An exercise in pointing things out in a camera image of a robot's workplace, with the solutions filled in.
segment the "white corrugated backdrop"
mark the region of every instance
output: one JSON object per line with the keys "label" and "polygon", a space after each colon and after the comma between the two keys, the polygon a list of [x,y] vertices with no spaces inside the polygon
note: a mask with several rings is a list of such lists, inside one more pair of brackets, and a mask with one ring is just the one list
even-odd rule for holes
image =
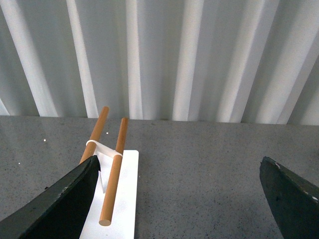
{"label": "white corrugated backdrop", "polygon": [[0,6],[0,115],[319,125],[319,0]]}

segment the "white clip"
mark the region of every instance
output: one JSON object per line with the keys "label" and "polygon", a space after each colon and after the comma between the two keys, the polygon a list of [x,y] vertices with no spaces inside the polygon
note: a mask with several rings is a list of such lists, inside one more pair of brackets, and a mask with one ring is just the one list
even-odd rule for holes
{"label": "white clip", "polygon": [[114,158],[115,155],[120,155],[120,156],[123,156],[121,155],[120,153],[118,153],[117,151],[99,143],[98,141],[95,141],[95,140],[89,140],[86,142],[86,145],[88,144],[88,142],[93,142],[96,144],[96,151],[106,155],[106,156],[109,156],[111,158]]}

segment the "speckled gray surface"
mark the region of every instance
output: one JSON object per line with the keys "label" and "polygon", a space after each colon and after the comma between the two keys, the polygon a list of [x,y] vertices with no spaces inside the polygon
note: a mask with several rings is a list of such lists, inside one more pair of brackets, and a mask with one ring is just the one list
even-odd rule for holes
{"label": "speckled gray surface", "polygon": [[[0,117],[0,220],[78,164],[95,122]],[[100,141],[114,148],[119,126],[108,120]],[[282,239],[260,162],[269,156],[318,186],[318,142],[318,126],[131,120],[135,238]]]}

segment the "wooden rod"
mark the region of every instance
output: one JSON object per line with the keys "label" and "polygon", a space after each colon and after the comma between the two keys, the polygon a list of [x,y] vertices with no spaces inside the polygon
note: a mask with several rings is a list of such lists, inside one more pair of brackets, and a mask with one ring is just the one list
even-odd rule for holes
{"label": "wooden rod", "polygon": [[[127,118],[123,118],[121,122],[120,132],[119,132],[118,141],[117,141],[116,149],[115,149],[120,154],[123,154],[124,152],[128,122],[129,120]],[[105,198],[104,198],[102,211],[100,215],[99,224],[102,226],[109,226],[112,222],[112,215],[113,215],[116,191],[117,191],[118,183],[119,183],[121,165],[122,165],[122,156],[115,155],[113,158],[110,178],[109,178],[108,186],[106,188]]]}
{"label": "wooden rod", "polygon": [[[98,120],[96,121],[94,129],[92,131],[90,140],[99,141],[108,113],[109,113],[109,108],[106,106],[103,107],[100,113],[100,116]],[[88,144],[85,147],[84,153],[82,155],[80,164],[93,155],[95,148],[96,148],[96,144],[94,142],[88,142]]]}

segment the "white board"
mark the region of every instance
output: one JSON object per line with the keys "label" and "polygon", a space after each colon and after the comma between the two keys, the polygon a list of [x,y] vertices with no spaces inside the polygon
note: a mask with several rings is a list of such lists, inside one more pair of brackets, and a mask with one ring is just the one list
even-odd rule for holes
{"label": "white board", "polygon": [[101,172],[99,173],[94,198],[80,239],[133,239],[139,152],[136,150],[124,150],[112,223],[108,227],[101,226],[99,219],[113,159],[99,152],[95,154],[99,158]]}

